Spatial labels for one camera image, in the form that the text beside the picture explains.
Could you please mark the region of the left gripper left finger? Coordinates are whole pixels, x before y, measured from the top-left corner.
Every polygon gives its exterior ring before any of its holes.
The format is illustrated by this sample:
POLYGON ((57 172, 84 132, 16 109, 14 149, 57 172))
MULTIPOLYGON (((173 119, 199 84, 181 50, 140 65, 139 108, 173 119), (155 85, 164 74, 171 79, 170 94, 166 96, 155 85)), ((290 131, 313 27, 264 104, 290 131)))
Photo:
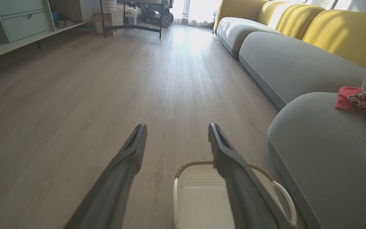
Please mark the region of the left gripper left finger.
POLYGON ((121 229, 134 177, 141 169, 148 128, 139 124, 78 206, 66 229, 121 229))

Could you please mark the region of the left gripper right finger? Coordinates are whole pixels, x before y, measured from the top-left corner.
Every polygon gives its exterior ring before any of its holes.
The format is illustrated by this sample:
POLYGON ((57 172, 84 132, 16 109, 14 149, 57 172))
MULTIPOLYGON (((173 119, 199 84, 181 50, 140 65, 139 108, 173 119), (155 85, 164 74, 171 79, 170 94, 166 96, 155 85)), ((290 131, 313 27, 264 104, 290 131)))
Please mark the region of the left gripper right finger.
POLYGON ((235 227, 291 229, 285 213, 217 124, 209 124, 208 138, 214 167, 226 181, 235 227))

